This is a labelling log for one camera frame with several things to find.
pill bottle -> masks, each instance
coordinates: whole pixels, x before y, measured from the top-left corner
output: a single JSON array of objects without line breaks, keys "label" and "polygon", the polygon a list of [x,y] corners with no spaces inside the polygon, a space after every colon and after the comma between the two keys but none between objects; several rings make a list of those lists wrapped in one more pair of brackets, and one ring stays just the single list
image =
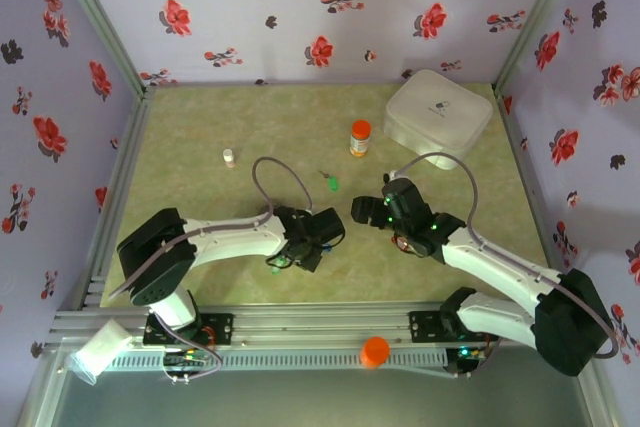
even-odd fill
[{"label": "pill bottle", "polygon": [[366,120],[356,120],[351,126],[351,147],[350,151],[356,157],[362,157],[369,148],[369,137],[371,136],[371,125]]},{"label": "pill bottle", "polygon": [[222,158],[224,158],[224,163],[227,164],[227,167],[235,167],[236,159],[233,157],[233,150],[225,149],[222,152]]}]

green table surface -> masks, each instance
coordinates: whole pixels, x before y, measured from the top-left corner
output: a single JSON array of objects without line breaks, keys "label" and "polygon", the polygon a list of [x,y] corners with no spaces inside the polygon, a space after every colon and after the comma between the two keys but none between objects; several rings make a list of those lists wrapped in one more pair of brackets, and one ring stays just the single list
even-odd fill
[{"label": "green table surface", "polygon": [[[465,87],[489,99],[494,115],[465,161],[480,189],[476,229],[502,247],[546,265],[540,240],[498,108],[488,84]],[[264,257],[225,259],[191,270],[183,285],[199,305],[441,301],[461,286],[489,294],[478,278],[426,258],[404,255],[390,231],[351,220],[351,201],[380,196],[382,175],[416,154],[382,132],[385,106],[400,88],[387,85],[300,85],[177,87],[160,89],[137,159],[118,242],[158,210],[177,207],[183,218],[224,220],[264,211],[251,180],[260,156],[274,156],[293,168],[309,189],[316,211],[334,207],[346,239],[325,255],[314,274],[291,268],[274,275]],[[349,153],[351,124],[372,127],[368,154]],[[222,151],[232,148],[236,166],[228,168]],[[318,172],[334,175],[332,192]],[[281,167],[264,163],[259,178],[274,200],[305,208],[299,186]],[[471,187],[460,168],[441,170],[427,161],[409,172],[433,210],[466,219]],[[106,292],[123,280],[114,254]],[[123,294],[103,306],[130,305]]]}]

white plastic container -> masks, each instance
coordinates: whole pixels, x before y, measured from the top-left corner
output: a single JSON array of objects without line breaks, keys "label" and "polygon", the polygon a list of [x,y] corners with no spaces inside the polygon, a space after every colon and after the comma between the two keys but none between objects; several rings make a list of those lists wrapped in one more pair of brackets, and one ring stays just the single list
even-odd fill
[{"label": "white plastic container", "polygon": [[[463,159],[493,114],[491,103],[431,70],[416,72],[387,103],[382,130],[417,154],[446,152]],[[441,169],[451,159],[428,157]]]}]

glass panel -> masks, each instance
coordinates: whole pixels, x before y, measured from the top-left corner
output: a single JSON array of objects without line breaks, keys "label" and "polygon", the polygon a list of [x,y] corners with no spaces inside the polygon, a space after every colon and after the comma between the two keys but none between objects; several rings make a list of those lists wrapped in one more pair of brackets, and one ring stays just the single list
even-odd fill
[{"label": "glass panel", "polygon": [[57,427],[590,426],[576,379],[504,347],[470,380],[400,371],[220,372],[172,385],[161,372],[69,374]]}]

cable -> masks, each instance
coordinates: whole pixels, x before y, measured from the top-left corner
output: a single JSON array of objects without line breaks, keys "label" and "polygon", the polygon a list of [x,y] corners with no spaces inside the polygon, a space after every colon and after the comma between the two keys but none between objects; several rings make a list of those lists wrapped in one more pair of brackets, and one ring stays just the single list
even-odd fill
[{"label": "cable", "polygon": [[171,337],[173,337],[174,339],[179,340],[183,344],[186,344],[186,345],[188,345],[190,347],[193,347],[194,349],[199,349],[199,350],[202,350],[203,352],[206,352],[209,355],[209,357],[211,358],[211,360],[215,362],[215,366],[213,368],[211,368],[211,369],[205,370],[203,372],[198,372],[197,374],[189,374],[189,375],[185,374],[185,376],[182,377],[182,378],[178,377],[177,375],[176,376],[170,376],[169,373],[167,372],[167,370],[163,366],[162,370],[164,371],[165,375],[167,377],[169,377],[172,381],[188,383],[190,380],[199,379],[200,377],[204,377],[205,375],[213,374],[214,372],[217,372],[222,368],[222,357],[220,357],[220,355],[218,355],[218,353],[216,353],[215,351],[211,350],[209,347],[206,347],[206,346],[204,346],[202,344],[199,344],[197,342],[189,340],[186,337],[183,337],[182,335],[177,333],[175,330],[173,330],[171,327],[169,327],[167,325],[167,323],[164,320],[162,320],[162,317],[160,317],[156,313],[154,313],[154,315],[156,316],[156,319],[158,319],[158,323],[162,326],[162,328],[169,335],[171,335]]},{"label": "cable", "polygon": [[478,371],[484,369],[485,365],[487,365],[487,362],[489,362],[489,360],[491,360],[491,359],[493,359],[495,357],[496,350],[498,350],[498,347],[500,347],[500,343],[501,342],[502,342],[502,337],[499,337],[498,340],[496,341],[496,345],[493,346],[493,348],[491,349],[489,354],[485,357],[484,362],[482,362],[478,367],[476,367],[476,370],[474,370],[471,373],[472,376],[478,375]]},{"label": "cable", "polygon": [[340,245],[340,243],[344,240],[346,235],[347,235],[346,232],[343,232],[335,244],[320,245],[319,247],[322,247],[323,249],[325,248],[333,249],[334,247],[337,247],[338,245]]},{"label": "cable", "polygon": [[609,340],[611,340],[611,351],[607,352],[606,354],[596,354],[595,358],[596,359],[610,359],[612,357],[615,357],[618,354],[618,351],[620,350],[620,346],[618,344],[618,340],[616,339],[616,336],[615,336],[615,333],[613,332],[613,330],[611,330],[611,328],[596,313],[596,311],[594,311],[581,298],[579,298],[573,292],[571,292],[570,290],[565,288],[563,285],[560,285],[558,282],[555,282],[555,281],[553,281],[552,279],[550,279],[548,277],[540,275],[539,272],[537,272],[536,270],[530,268],[529,266],[521,264],[520,262],[516,262],[513,259],[510,259],[509,257],[507,257],[506,255],[498,252],[497,250],[492,249],[490,246],[486,245],[480,239],[478,234],[476,234],[475,230],[473,230],[472,221],[473,221],[473,216],[476,213],[476,209],[478,208],[478,184],[476,183],[476,179],[473,176],[473,173],[471,172],[469,167],[467,167],[467,165],[464,162],[462,162],[457,157],[454,157],[453,155],[447,154],[445,152],[429,152],[427,154],[420,155],[420,156],[416,157],[415,159],[413,159],[407,165],[405,165],[400,170],[398,170],[395,173],[394,177],[397,177],[399,175],[404,174],[404,172],[406,172],[411,166],[413,166],[414,164],[420,162],[421,160],[426,159],[427,157],[435,157],[435,156],[441,156],[441,157],[445,157],[447,159],[453,160],[460,167],[462,167],[462,169],[465,171],[465,173],[469,177],[469,180],[471,181],[471,188],[473,189],[473,204],[471,205],[471,210],[469,211],[469,215],[467,216],[467,230],[469,231],[469,235],[474,240],[474,242],[476,242],[478,245],[483,245],[484,246],[483,248],[485,250],[487,250],[491,254],[495,255],[496,257],[502,259],[506,263],[508,263],[510,265],[513,265],[514,267],[516,267],[517,269],[520,269],[522,272],[526,273],[527,275],[530,275],[530,276],[534,277],[536,279],[536,281],[539,279],[540,281],[544,282],[545,284],[547,284],[551,288],[562,292],[566,297],[568,297],[574,303],[576,303],[582,310],[584,310],[587,314],[589,314],[589,316],[593,320],[595,320],[595,322],[600,326],[600,328],[602,330],[604,330],[604,332],[607,334],[607,336],[609,337]]},{"label": "cable", "polygon": [[313,211],[313,200],[311,200],[311,195],[309,194],[309,191],[307,190],[307,188],[302,183],[302,180],[300,180],[300,177],[298,177],[298,175],[288,165],[286,165],[284,162],[282,162],[282,161],[280,161],[278,159],[275,159],[273,157],[260,157],[260,158],[256,159],[256,161],[253,163],[253,167],[251,168],[251,177],[253,178],[253,183],[257,187],[257,189],[260,192],[260,194],[262,195],[262,197],[267,201],[267,205],[269,207],[269,210],[267,211],[267,213],[262,218],[257,219],[255,223],[250,223],[250,224],[211,225],[211,226],[203,227],[201,229],[191,230],[189,232],[186,232],[185,234],[182,234],[182,235],[180,235],[178,237],[175,237],[175,238],[171,239],[169,242],[167,242],[162,247],[160,247],[158,250],[156,250],[147,260],[145,260],[142,263],[142,265],[133,274],[131,274],[131,276],[127,280],[125,280],[113,292],[111,292],[111,294],[109,294],[109,300],[113,300],[114,298],[116,298],[118,295],[120,295],[125,290],[129,290],[131,288],[131,286],[135,283],[135,281],[138,280],[140,278],[140,276],[142,274],[144,274],[147,271],[147,269],[156,260],[158,260],[158,258],[162,254],[167,252],[174,245],[179,244],[180,242],[182,242],[184,240],[190,239],[191,237],[194,237],[196,235],[210,234],[212,232],[218,232],[218,231],[221,231],[221,230],[243,230],[243,229],[250,229],[250,228],[253,228],[253,227],[259,227],[261,225],[266,224],[269,221],[269,219],[271,217],[273,217],[273,201],[271,200],[271,197],[269,197],[269,195],[265,192],[265,190],[260,185],[260,182],[258,181],[258,177],[256,175],[256,170],[257,170],[258,165],[260,164],[260,162],[263,162],[265,160],[268,160],[270,162],[274,162],[274,163],[280,165],[281,167],[283,167],[286,170],[288,170],[291,175],[293,175],[293,177],[296,180],[296,182],[298,182],[300,187],[302,187],[302,190],[304,191],[304,194],[306,195],[307,200],[309,201],[309,208],[307,210],[309,212],[312,212]]},{"label": "cable", "polygon": [[[287,259],[289,262],[285,265],[278,265],[277,263],[274,262],[274,260],[276,260],[278,257],[284,257],[285,259]],[[264,261],[265,264],[267,264],[269,267],[277,267],[280,270],[284,270],[284,269],[288,269],[289,267],[291,267],[293,265],[293,259],[284,256],[284,255],[280,255],[280,254],[276,254],[272,257],[268,257],[267,259],[265,259]]]},{"label": "cable", "polygon": [[445,379],[456,380],[460,376],[458,374],[450,374],[449,372],[439,372],[437,370],[423,369],[421,367],[411,367],[410,365],[398,365],[389,367],[388,370],[403,370],[405,372],[414,372],[416,374],[433,375],[435,377],[443,377]]},{"label": "cable", "polygon": [[[255,223],[250,223],[250,224],[226,224],[226,225],[213,225],[213,226],[208,226],[208,227],[203,227],[202,229],[196,229],[196,230],[192,230],[190,232],[186,232],[183,235],[180,235],[174,239],[171,239],[169,242],[167,242],[166,244],[164,244],[162,247],[160,247],[158,250],[156,250],[147,260],[145,260],[142,265],[128,278],[126,279],[120,286],[118,286],[113,292],[111,292],[111,294],[109,295],[109,300],[113,300],[116,296],[120,295],[122,292],[129,290],[131,288],[131,286],[134,284],[134,282],[136,280],[138,280],[140,278],[140,276],[142,274],[144,274],[147,269],[165,252],[167,252],[169,249],[171,249],[174,245],[179,244],[180,242],[182,242],[183,240],[187,240],[190,239],[191,237],[194,237],[196,235],[201,235],[201,234],[210,234],[212,232],[218,232],[221,230],[242,230],[242,229],[250,229],[250,228],[255,228],[255,227],[259,227],[261,225],[264,225],[265,223],[267,223],[269,221],[269,219],[271,219],[271,217],[273,217],[273,200],[271,199],[271,197],[269,197],[269,195],[265,192],[265,190],[262,188],[262,186],[260,185],[260,182],[258,181],[258,176],[257,176],[257,168],[258,165],[265,161],[268,160],[270,162],[274,162],[278,165],[280,165],[281,167],[285,168],[286,170],[289,171],[289,173],[291,175],[293,175],[294,179],[296,180],[296,182],[298,182],[298,184],[300,185],[300,187],[302,187],[302,190],[304,192],[304,194],[307,197],[307,200],[309,202],[308,205],[308,211],[312,212],[313,211],[313,200],[311,199],[311,195],[309,194],[309,191],[307,190],[307,188],[304,186],[302,180],[300,180],[300,177],[298,177],[298,175],[288,166],[286,165],[284,162],[273,158],[273,157],[267,157],[267,156],[263,156],[263,157],[259,157],[258,159],[256,159],[256,161],[253,163],[253,167],[251,168],[251,177],[253,179],[253,183],[255,184],[255,186],[257,187],[258,191],[260,192],[260,194],[262,195],[262,197],[267,201],[267,205],[268,205],[268,211],[267,213],[260,219],[257,219],[255,221]],[[207,354],[210,355],[210,357],[217,361],[218,364],[216,367],[214,367],[213,369],[209,369],[206,370],[204,372],[199,372],[197,374],[193,374],[193,375],[186,375],[183,378],[177,377],[177,376],[170,376],[166,369],[164,369],[163,367],[163,371],[165,373],[165,375],[167,377],[169,377],[171,380],[173,380],[174,382],[180,381],[180,382],[189,382],[190,379],[197,379],[200,377],[204,377],[205,375],[209,375],[212,374],[214,372],[217,372],[218,370],[220,370],[220,367],[222,366],[222,359],[220,358],[220,356],[215,353],[214,351],[212,351],[211,349],[207,348],[204,345],[198,344],[197,342],[193,342],[183,336],[181,336],[180,334],[178,334],[177,332],[175,332],[173,329],[171,329],[171,327],[169,327],[167,325],[167,323],[158,315],[155,314],[156,319],[158,319],[158,322],[160,323],[160,325],[162,326],[162,328],[169,334],[171,335],[173,338],[175,338],[176,340],[186,344],[186,345],[190,345],[191,347],[195,348],[195,349],[200,349],[204,352],[206,352]]]},{"label": "cable", "polygon": [[406,247],[405,247],[405,248],[400,247],[400,245],[398,245],[398,239],[399,239],[399,238],[400,238],[400,239],[403,239],[403,242],[405,242],[405,243],[406,243],[406,240],[404,239],[404,237],[399,237],[399,236],[397,236],[397,235],[394,235],[394,236],[391,238],[391,242],[393,243],[393,245],[395,245],[395,246],[398,248],[398,250],[399,250],[400,252],[402,252],[403,254],[407,254],[407,255],[415,255],[415,256],[416,256],[416,257],[418,257],[419,259],[424,259],[424,258],[425,258],[425,256],[424,256],[424,255],[420,255],[420,254],[416,253],[413,249],[411,249],[411,247],[409,246],[409,244],[406,244]]}]

